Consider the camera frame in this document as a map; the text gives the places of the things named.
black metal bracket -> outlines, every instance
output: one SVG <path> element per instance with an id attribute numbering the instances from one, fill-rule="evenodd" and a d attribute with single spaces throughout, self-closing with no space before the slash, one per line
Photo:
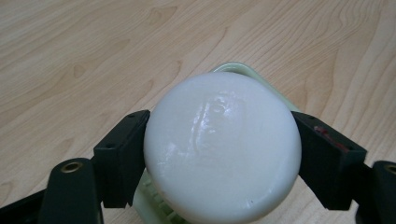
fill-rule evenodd
<path id="1" fill-rule="evenodd" d="M 396 223 L 396 163 L 364 164 L 367 151 L 321 120 L 292 112 L 302 140 L 300 177 L 329 210 L 359 204 L 356 222 Z"/>
<path id="2" fill-rule="evenodd" d="M 122 119 L 94 148 L 88 159 L 55 166 L 47 189 L 0 209 L 0 223 L 103 223 L 104 207 L 132 204 L 146 167 L 143 140 L 149 111 Z"/>

light wood tabletop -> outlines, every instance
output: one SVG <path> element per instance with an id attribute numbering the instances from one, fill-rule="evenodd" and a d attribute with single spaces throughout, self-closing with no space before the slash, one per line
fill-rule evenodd
<path id="1" fill-rule="evenodd" d="M 255 69 L 303 112 L 396 161 L 396 1 L 1 1 L 0 206 L 178 82 L 220 63 Z M 257 223 L 354 223 L 298 177 Z M 142 223 L 105 209 L 106 223 Z"/>

bolt hole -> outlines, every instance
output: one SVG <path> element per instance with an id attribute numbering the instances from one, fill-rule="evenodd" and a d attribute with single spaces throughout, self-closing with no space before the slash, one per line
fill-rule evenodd
<path id="1" fill-rule="evenodd" d="M 387 169 L 389 172 L 391 172 L 394 175 L 396 175 L 396 166 L 395 165 L 386 165 L 385 169 Z"/>
<path id="2" fill-rule="evenodd" d="M 64 165 L 61 169 L 61 171 L 63 173 L 73 173 L 75 171 L 77 171 L 79 168 L 81 168 L 82 163 L 79 161 L 72 161 L 70 163 L 67 163 L 66 165 Z"/>
<path id="3" fill-rule="evenodd" d="M 109 144 L 106 144 L 106 147 L 107 148 L 114 148 L 114 147 L 116 147 L 116 144 L 109 143 Z"/>

white plastic object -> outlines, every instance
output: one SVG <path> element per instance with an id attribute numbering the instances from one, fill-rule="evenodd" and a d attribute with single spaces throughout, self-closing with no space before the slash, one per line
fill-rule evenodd
<path id="1" fill-rule="evenodd" d="M 153 197 L 193 223 L 245 223 L 268 214 L 289 193 L 301 159 L 284 100 L 235 73 L 178 84 L 148 121 L 145 159 L 160 193 Z"/>

metal screw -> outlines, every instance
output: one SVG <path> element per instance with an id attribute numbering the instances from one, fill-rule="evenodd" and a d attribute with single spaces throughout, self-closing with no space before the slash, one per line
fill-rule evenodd
<path id="1" fill-rule="evenodd" d="M 61 169 L 62 173 L 68 174 L 68 173 L 73 173 L 77 171 L 79 168 L 81 168 L 82 163 L 79 161 L 72 161 L 70 163 L 67 163 L 64 165 Z"/>

